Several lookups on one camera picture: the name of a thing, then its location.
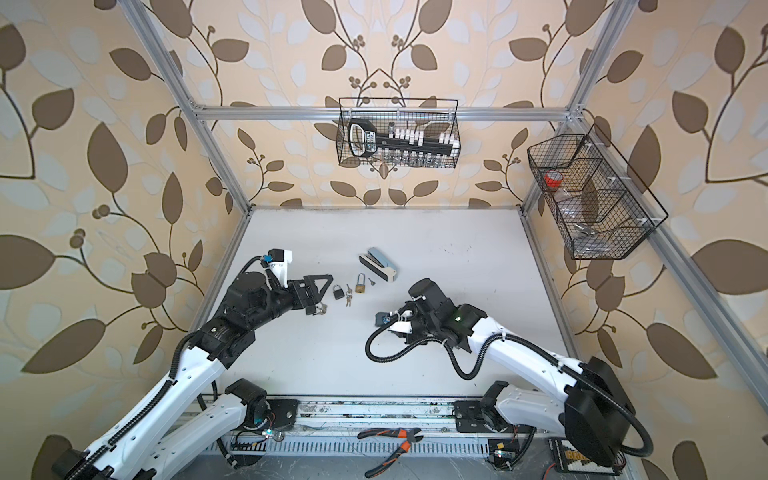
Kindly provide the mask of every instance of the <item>black wire mesh basket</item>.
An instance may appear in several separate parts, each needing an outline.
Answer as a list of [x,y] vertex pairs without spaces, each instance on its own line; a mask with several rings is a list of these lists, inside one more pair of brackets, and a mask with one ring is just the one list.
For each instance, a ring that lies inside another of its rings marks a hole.
[[[528,149],[531,172],[574,260],[624,259],[669,216],[621,152],[626,173],[609,164],[604,140],[593,126],[586,135],[561,134]],[[657,210],[636,198],[646,194]]]
[[458,100],[444,98],[340,98],[339,165],[456,168],[457,109]]

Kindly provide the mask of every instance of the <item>padlock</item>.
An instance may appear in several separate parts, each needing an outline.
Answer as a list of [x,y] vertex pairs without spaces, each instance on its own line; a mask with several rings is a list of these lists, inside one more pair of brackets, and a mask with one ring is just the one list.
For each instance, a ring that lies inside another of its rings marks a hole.
[[366,275],[364,273],[361,273],[357,276],[357,285],[355,285],[355,293],[365,293],[366,292]]

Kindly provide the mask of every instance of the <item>stapler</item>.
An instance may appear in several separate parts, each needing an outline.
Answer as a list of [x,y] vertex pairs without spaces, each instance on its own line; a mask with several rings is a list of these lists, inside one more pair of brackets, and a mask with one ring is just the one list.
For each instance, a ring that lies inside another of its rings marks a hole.
[[377,248],[369,248],[367,253],[358,255],[360,263],[367,266],[376,275],[382,277],[387,282],[394,282],[397,277],[395,265],[389,261],[384,254]]

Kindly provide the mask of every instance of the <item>wire basket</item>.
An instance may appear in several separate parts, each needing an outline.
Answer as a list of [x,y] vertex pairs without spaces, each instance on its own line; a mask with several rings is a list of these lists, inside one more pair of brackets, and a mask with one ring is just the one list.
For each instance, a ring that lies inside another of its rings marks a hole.
[[[627,162],[618,174],[601,153],[604,135],[562,134],[528,149],[528,163],[574,260],[621,260],[645,240],[668,213]],[[630,182],[662,211],[649,212]]]
[[340,98],[339,165],[456,168],[457,109],[458,100],[443,98]]

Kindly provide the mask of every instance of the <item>work surface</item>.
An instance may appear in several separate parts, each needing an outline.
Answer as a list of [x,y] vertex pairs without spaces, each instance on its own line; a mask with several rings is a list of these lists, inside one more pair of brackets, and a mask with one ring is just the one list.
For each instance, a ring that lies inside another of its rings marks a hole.
[[[224,288],[251,257],[282,248],[293,251],[290,279],[330,273],[333,284],[354,289],[357,274],[370,273],[357,257],[370,247],[398,267],[394,283],[374,276],[376,285],[366,281],[366,292],[356,293],[349,308],[329,288],[326,315],[295,310],[259,328],[256,342],[219,384],[245,378],[272,395],[338,396],[481,396],[495,380],[523,385],[490,359],[477,377],[462,380],[436,343],[391,363],[366,357],[375,314],[397,310],[409,299],[408,288],[424,277],[454,304],[470,303],[512,332],[565,354],[516,210],[256,210]],[[403,339],[384,332],[372,351],[387,356],[404,346]],[[466,372],[472,369],[474,354],[456,356]]]

